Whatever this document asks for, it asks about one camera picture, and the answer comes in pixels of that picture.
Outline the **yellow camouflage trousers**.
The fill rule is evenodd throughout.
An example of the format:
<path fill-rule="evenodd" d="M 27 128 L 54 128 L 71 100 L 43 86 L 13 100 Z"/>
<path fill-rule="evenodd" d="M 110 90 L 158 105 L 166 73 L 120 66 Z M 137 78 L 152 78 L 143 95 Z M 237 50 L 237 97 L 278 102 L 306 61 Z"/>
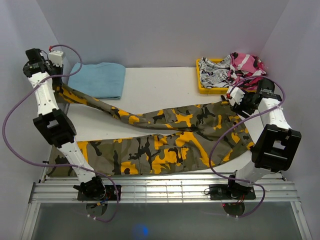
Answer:
<path fill-rule="evenodd" d="M 86 105 L 136 128 L 172 131 L 169 135 L 78 142 L 88 164 L 109 176 L 206 170 L 228 163 L 254 146 L 248 129 L 227 100 L 134 114 L 66 84 L 54 90 L 58 103 Z"/>

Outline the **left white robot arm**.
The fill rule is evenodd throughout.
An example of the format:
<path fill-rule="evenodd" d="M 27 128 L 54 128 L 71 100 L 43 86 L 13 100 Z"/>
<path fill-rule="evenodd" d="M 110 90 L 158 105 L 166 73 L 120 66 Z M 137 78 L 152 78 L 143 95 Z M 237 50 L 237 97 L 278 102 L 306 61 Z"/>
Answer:
<path fill-rule="evenodd" d="M 31 48 L 25 54 L 28 61 L 23 73 L 35 90 L 37 102 L 37 117 L 33 124 L 44 139 L 66 158 L 62 166 L 71 166 L 74 170 L 79 181 L 74 188 L 87 198 L 103 199 L 106 187 L 86 161 L 75 140 L 76 129 L 56 101 L 54 88 L 62 85 L 64 52 L 54 50 L 43 56 L 41 49 Z"/>

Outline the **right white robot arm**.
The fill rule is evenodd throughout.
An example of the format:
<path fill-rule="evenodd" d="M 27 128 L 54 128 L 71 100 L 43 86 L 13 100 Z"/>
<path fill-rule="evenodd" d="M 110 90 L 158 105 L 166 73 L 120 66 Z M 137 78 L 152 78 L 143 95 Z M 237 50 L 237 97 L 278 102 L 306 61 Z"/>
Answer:
<path fill-rule="evenodd" d="M 271 80 L 260 80 L 255 92 L 229 87 L 226 96 L 231 109 L 245 119 L 258 111 L 263 125 L 261 135 L 251 148 L 251 161 L 235 171 L 226 185 L 226 194 L 237 199 L 253 191 L 253 184 L 265 175 L 288 170 L 302 135 L 287 123 L 280 106 L 283 99 L 275 93 Z"/>

